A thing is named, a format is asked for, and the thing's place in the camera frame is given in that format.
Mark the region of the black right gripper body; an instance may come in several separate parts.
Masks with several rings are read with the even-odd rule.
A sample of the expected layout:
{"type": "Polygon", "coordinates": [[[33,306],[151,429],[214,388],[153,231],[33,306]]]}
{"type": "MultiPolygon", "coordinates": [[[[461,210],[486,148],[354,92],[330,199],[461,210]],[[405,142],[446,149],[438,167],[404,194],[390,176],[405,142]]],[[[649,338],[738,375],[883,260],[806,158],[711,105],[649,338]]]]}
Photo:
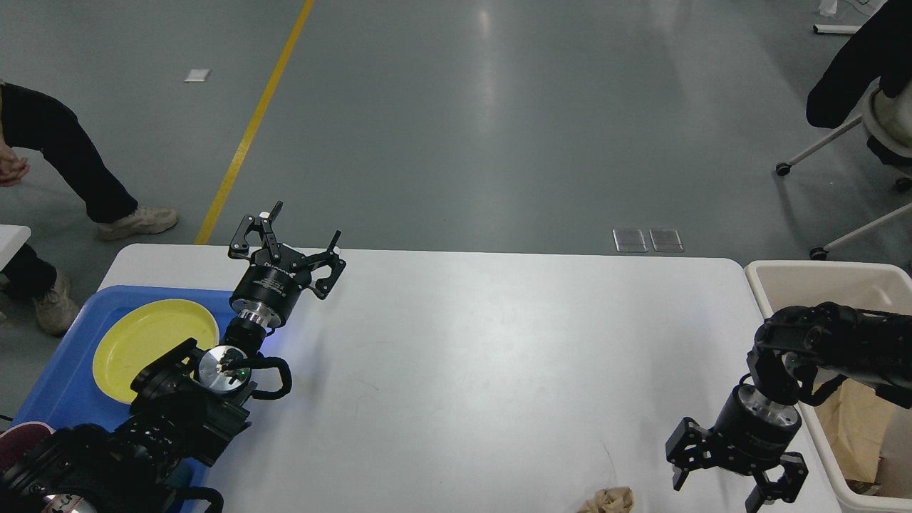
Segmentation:
{"type": "Polygon", "coordinates": [[[809,471],[802,454],[788,446],[801,427],[794,405],[780,405],[756,386],[738,384],[710,428],[681,419],[665,442],[665,460],[672,471],[720,468],[751,477],[755,486],[774,487],[777,499],[797,499],[809,471]]]}

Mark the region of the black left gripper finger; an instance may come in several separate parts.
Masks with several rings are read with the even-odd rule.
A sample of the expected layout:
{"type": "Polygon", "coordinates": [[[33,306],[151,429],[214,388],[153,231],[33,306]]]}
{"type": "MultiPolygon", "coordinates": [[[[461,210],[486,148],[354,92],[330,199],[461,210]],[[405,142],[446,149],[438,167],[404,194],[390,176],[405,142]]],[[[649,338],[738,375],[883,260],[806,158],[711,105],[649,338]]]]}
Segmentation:
{"type": "Polygon", "coordinates": [[[246,214],[242,217],[237,230],[228,244],[229,259],[257,261],[281,261],[281,245],[274,233],[273,223],[281,213],[284,203],[277,201],[270,211],[260,213],[257,217],[246,214]],[[255,248],[248,241],[250,234],[259,238],[259,247],[255,248]]]}
{"type": "Polygon", "coordinates": [[[317,299],[325,300],[346,268],[338,252],[342,231],[336,230],[325,250],[315,254],[297,254],[292,259],[292,274],[299,290],[309,290],[317,299]]]}

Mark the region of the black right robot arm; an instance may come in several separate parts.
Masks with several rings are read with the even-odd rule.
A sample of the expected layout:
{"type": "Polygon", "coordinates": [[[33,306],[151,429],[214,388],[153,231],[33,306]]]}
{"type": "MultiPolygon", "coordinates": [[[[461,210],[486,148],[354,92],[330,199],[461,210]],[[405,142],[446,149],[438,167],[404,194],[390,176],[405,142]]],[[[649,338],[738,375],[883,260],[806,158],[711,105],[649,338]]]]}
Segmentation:
{"type": "Polygon", "coordinates": [[[732,388],[713,426],[684,417],[665,442],[672,487],[717,467],[755,481],[748,512],[794,503],[809,471],[789,444],[802,427],[796,406],[823,405],[847,380],[892,405],[910,407],[910,317],[833,302],[785,306],[757,329],[748,373],[732,388]]]}

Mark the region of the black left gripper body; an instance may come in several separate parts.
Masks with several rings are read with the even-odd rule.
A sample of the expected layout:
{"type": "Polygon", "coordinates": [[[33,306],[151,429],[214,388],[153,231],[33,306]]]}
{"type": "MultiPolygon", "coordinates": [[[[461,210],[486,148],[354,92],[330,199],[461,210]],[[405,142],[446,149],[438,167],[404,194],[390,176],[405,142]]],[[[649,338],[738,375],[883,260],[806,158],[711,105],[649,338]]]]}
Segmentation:
{"type": "Polygon", "coordinates": [[[311,270],[305,254],[292,247],[278,247],[279,259],[268,248],[254,251],[249,266],[230,296],[232,310],[253,312],[264,328],[286,325],[302,291],[310,285],[311,270]]]}

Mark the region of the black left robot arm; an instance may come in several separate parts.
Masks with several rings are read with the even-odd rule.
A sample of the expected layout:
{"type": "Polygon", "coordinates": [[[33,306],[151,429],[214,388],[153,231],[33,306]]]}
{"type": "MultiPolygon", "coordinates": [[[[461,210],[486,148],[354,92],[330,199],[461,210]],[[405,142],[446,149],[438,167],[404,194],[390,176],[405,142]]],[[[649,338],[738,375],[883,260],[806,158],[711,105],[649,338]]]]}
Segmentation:
{"type": "Polygon", "coordinates": [[[287,324],[304,290],[328,298],[346,268],[340,232],[315,254],[279,242],[274,221],[282,207],[247,215],[232,237],[228,257],[248,266],[218,344],[203,350],[186,338],[147,364],[130,384],[135,399],[116,429],[63,427],[10,452],[2,464],[4,512],[166,512],[188,501],[224,509],[218,490],[180,487],[175,471],[186,459],[214,465],[251,425],[248,400],[291,392],[288,363],[261,347],[287,324]]]}

